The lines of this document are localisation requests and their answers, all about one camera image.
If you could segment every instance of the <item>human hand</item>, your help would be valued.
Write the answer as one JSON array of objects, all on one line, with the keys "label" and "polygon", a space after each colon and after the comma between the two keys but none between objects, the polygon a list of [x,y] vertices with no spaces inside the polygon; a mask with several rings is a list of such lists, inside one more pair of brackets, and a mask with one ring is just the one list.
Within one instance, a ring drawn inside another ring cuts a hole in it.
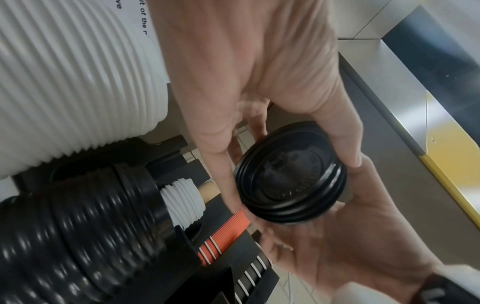
[{"label": "human hand", "polygon": [[369,158],[349,169],[348,180],[353,199],[308,223],[276,225],[244,212],[263,231],[260,244],[273,263],[315,289],[331,296],[356,282],[408,303],[442,263],[399,212]]},{"label": "human hand", "polygon": [[267,104],[310,114],[339,158],[361,163],[362,123],[343,87],[330,0],[149,0],[171,87],[232,212],[236,125],[266,135]]}]

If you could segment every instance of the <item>stack of white cups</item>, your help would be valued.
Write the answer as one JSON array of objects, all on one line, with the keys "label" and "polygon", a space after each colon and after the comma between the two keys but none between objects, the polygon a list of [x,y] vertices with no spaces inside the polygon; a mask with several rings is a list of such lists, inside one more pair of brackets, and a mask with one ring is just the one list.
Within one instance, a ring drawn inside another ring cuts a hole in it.
[{"label": "stack of white cups", "polygon": [[160,193],[174,226],[185,230],[204,214],[204,200],[191,179],[181,178]]}]

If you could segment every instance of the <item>stack of black lids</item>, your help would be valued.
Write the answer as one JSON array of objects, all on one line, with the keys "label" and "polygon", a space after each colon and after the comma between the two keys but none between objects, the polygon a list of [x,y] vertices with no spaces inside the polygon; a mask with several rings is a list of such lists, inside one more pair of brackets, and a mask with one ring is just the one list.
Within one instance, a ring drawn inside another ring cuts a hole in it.
[{"label": "stack of black lids", "polygon": [[347,170],[315,122],[300,122],[254,144],[234,172],[240,198],[256,216],[294,224],[318,217],[342,193]]}]

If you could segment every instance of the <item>tile floor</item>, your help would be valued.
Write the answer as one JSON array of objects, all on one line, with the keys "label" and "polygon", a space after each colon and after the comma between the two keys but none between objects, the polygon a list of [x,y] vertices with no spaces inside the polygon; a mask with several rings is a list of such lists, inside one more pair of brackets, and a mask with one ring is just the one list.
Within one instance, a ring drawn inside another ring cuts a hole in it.
[{"label": "tile floor", "polygon": [[[251,135],[247,127],[241,127],[238,129],[238,141],[240,143],[240,147],[243,153],[245,153],[245,151],[255,143],[255,139]],[[205,163],[198,149],[194,149],[188,153],[185,153],[183,156],[187,162],[191,162],[195,159],[198,159],[206,168]],[[256,229],[254,227],[249,227],[248,230],[250,233],[253,233]],[[267,303],[268,304],[288,304],[289,302],[288,273],[276,265],[273,266],[273,269],[280,277],[280,280],[278,281]],[[327,304],[328,303],[328,301],[324,297],[314,293],[314,289],[311,286],[309,286],[307,283],[300,280],[295,275],[291,275],[291,288],[293,291],[294,304]]]}]

